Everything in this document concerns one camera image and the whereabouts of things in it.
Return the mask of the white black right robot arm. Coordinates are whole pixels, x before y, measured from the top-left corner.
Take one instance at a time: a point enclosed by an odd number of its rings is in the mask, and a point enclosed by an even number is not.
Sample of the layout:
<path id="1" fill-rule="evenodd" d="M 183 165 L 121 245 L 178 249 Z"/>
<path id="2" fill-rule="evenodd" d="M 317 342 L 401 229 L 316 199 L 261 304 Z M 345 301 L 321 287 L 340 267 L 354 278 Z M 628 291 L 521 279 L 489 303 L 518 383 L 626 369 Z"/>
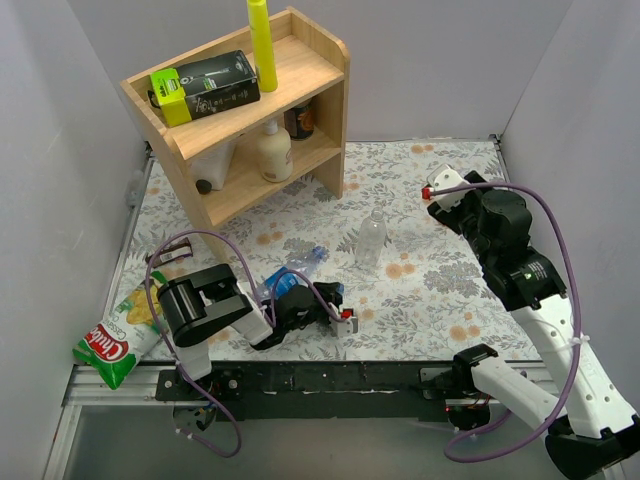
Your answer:
<path id="1" fill-rule="evenodd" d="M 552 395 L 510 367 L 491 347 L 458 352 L 430 390 L 502 403 L 542 438 L 568 479 L 588 479 L 639 451 L 639 415 L 619 393 L 582 331 L 575 278 L 560 277 L 530 244 L 526 200 L 539 195 L 507 182 L 462 176 L 444 164 L 427 178 L 429 215 L 469 244 L 489 290 L 524 330 L 559 390 Z"/>

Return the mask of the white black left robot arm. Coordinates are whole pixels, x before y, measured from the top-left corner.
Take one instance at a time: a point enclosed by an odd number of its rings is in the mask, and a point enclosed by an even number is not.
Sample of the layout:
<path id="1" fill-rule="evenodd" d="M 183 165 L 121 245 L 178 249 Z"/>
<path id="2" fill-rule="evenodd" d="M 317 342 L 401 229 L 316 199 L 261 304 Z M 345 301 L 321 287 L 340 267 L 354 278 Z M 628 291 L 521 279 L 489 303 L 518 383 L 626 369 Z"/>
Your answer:
<path id="1" fill-rule="evenodd" d="M 160 287 L 157 301 L 169 325 L 179 364 L 178 387 L 193 400 L 205 398 L 213 386 L 208 340 L 230 327 L 258 351 L 268 350 L 294 330 L 313 323 L 353 333 L 354 311 L 342 310 L 338 282 L 301 284 L 283 268 L 272 275 L 271 290 L 257 304 L 239 285 L 227 264 L 179 277 Z"/>

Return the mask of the cream lotion pump bottle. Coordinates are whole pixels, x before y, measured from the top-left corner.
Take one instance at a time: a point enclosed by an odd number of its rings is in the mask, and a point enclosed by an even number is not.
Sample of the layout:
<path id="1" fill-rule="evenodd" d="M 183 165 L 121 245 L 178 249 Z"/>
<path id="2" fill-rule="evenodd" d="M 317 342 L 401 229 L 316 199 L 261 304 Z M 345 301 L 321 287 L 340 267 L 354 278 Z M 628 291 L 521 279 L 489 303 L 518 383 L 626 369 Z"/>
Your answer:
<path id="1" fill-rule="evenodd" d="M 268 120 L 256 142 L 258 165 L 262 177 L 272 183 L 287 180 L 293 172 L 291 139 L 276 119 Z"/>

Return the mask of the yellow tall bottle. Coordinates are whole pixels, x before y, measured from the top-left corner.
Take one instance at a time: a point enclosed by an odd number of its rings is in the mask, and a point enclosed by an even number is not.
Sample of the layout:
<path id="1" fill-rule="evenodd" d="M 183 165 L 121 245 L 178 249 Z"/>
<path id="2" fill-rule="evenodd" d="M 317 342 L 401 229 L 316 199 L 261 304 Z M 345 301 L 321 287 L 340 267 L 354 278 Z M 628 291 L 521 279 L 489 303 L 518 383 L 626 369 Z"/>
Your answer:
<path id="1" fill-rule="evenodd" d="M 278 88 L 275 57 L 266 0 L 248 0 L 247 12 L 259 89 Z"/>

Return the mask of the clear plastic cup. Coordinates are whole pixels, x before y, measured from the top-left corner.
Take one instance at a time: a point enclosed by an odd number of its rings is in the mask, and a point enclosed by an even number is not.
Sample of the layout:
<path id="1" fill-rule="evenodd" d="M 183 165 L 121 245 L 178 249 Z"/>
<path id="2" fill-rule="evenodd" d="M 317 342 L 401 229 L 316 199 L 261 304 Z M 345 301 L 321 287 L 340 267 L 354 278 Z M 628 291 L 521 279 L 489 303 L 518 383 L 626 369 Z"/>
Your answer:
<path id="1" fill-rule="evenodd" d="M 384 212 L 375 207 L 362 221 L 355 250 L 355 262 L 360 268 L 372 269 L 378 264 L 387 236 Z"/>

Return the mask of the floral patterned table mat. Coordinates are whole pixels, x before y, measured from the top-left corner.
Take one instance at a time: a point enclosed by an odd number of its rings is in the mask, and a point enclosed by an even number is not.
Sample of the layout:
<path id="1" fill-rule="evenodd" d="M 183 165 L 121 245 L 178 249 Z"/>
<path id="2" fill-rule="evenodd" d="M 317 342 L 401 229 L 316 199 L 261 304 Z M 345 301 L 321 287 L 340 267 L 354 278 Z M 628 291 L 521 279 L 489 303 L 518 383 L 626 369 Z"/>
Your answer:
<path id="1" fill-rule="evenodd" d="M 214 360 L 410 361 L 449 360 L 484 343 L 509 360 L 534 360 L 526 333 L 488 289 L 466 241 L 427 212 L 420 191 L 441 164 L 484 179 L 503 177 L 491 141 L 415 140 L 350 143 L 344 193 L 334 197 L 304 176 L 228 222 L 229 257 L 240 280 L 263 280 L 323 247 L 327 258 L 312 280 L 345 286 L 357 334 L 338 338 L 314 324 L 289 333 L 280 345 L 254 350 L 232 329 L 209 341 Z M 360 268 L 355 250 L 362 221 L 384 212 L 387 236 L 375 268 Z"/>

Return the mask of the brown chocolate bar wrapper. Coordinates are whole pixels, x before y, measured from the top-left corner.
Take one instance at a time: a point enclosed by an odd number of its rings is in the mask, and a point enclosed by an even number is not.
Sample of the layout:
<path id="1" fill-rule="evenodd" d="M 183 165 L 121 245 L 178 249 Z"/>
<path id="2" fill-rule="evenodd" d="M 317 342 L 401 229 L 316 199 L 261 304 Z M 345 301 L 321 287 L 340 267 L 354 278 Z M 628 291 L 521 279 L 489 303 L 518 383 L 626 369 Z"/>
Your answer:
<path id="1" fill-rule="evenodd" d="M 183 240 L 162 249 L 155 257 L 155 260 L 152 260 L 151 254 L 147 255 L 145 257 L 145 262 L 147 265 L 151 264 L 153 268 L 158 268 L 168 263 L 177 262 L 192 256 L 193 249 L 191 242 L 188 238 L 184 238 Z"/>

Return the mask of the white jug black cap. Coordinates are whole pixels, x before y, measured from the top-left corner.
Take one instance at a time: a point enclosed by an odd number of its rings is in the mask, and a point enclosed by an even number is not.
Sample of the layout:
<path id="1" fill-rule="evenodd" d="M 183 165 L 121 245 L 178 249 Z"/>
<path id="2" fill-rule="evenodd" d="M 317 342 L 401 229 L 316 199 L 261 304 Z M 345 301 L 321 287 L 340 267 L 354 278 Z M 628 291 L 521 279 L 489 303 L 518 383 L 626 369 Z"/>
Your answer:
<path id="1" fill-rule="evenodd" d="M 196 190 L 201 195 L 223 188 L 236 141 L 230 141 L 200 154 L 190 166 L 190 174 Z"/>

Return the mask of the chips snack bag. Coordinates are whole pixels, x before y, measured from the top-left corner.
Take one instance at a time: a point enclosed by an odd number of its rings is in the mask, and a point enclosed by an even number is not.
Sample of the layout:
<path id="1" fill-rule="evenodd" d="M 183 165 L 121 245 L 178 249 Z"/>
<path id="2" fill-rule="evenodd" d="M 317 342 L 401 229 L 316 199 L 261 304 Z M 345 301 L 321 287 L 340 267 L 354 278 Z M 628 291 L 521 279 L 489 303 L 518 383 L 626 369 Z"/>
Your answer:
<path id="1" fill-rule="evenodd" d="M 93 367 L 111 390 L 116 390 L 160 337 L 142 281 L 77 342 L 72 353 L 76 360 Z"/>

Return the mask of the dark jar on shelf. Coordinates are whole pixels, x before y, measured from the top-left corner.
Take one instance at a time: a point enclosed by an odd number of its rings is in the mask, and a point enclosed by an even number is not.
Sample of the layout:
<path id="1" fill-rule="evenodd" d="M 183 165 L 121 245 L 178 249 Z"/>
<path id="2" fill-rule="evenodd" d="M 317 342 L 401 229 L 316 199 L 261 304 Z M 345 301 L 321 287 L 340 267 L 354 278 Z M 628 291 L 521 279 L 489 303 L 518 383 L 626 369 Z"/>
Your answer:
<path id="1" fill-rule="evenodd" d="M 284 112 L 284 125 L 292 140 L 305 140 L 314 132 L 312 100 L 308 99 Z"/>

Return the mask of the black green product box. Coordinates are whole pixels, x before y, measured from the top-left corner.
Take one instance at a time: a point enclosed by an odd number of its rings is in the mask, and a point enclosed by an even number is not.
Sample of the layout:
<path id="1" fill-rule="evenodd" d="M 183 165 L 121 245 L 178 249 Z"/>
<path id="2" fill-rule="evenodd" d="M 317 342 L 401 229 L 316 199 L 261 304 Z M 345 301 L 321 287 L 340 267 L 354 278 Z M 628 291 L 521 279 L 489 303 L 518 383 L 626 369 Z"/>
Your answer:
<path id="1" fill-rule="evenodd" d="M 175 127 L 260 100 L 257 75 L 241 50 L 158 70 L 147 91 Z"/>

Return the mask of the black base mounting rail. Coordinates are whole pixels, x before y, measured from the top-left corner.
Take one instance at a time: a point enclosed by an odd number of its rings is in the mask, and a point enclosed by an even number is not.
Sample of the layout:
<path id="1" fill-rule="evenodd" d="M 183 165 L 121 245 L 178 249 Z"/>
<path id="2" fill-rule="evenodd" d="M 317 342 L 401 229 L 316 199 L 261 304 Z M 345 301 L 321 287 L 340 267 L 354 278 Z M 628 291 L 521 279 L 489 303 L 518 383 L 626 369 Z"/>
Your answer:
<path id="1" fill-rule="evenodd" d="M 176 406 L 220 401 L 238 421 L 410 418 L 471 430 L 492 419 L 494 400 L 455 383 L 452 362 L 220 362 L 194 389 L 175 370 L 155 398 Z"/>

